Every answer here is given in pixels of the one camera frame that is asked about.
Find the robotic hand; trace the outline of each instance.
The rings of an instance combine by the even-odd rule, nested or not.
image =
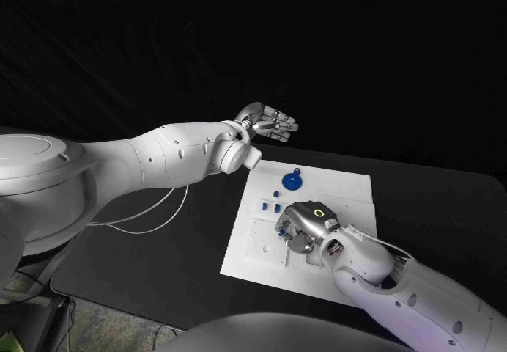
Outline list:
[[[295,253],[318,247],[339,293],[416,351],[505,351],[505,317],[449,277],[341,227],[321,202],[289,205],[274,231]],[[387,276],[395,286],[383,289]]]
[[[285,142],[295,120],[260,103],[231,121],[159,126],[132,139],[74,143],[0,136],[0,289],[21,255],[48,251],[84,229],[122,194],[178,188],[240,165],[254,168],[260,134]]]

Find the blue circular part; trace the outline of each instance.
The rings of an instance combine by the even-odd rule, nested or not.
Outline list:
[[[300,170],[293,169],[293,173],[286,174],[282,178],[282,185],[289,191],[295,191],[300,188],[302,180],[299,177]]]

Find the floor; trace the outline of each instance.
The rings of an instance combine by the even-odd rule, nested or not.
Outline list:
[[[28,265],[22,267],[20,271],[31,276],[37,276],[45,267],[45,264],[47,262],[41,262]],[[25,276],[14,273],[12,281],[5,288],[18,292],[25,292],[31,284],[33,282]],[[57,321],[57,338],[45,346],[47,351],[146,352],[152,350],[156,329],[159,329],[155,341],[156,346],[169,341],[175,335],[182,334],[181,331],[172,330],[166,326],[159,327],[159,323],[135,317],[123,312],[117,312],[99,304],[80,299],[73,299],[73,301],[76,304],[73,311],[74,324],[69,330],[69,348],[66,337],[60,345],[58,343],[67,330],[66,319],[71,305],[61,308],[64,309],[64,314]]]

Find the table surface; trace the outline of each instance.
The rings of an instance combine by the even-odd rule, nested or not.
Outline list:
[[[488,175],[253,144],[263,159],[370,176],[378,238],[453,278],[507,315],[507,195]],[[53,276],[54,292],[179,329],[244,312],[285,312],[338,322],[390,340],[361,309],[220,275],[247,169],[188,186],[177,217],[155,232],[129,235],[87,227]],[[139,213],[166,194],[148,189],[116,198],[96,215]],[[156,227],[184,194],[117,224]]]

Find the white platform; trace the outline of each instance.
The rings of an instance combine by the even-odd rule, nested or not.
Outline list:
[[[296,167],[302,186],[287,191],[282,177]],[[220,273],[355,307],[334,287],[316,249],[309,255],[290,252],[274,231],[285,207],[306,200],[326,205],[341,225],[352,224],[377,236],[370,176],[262,160],[247,176]]]

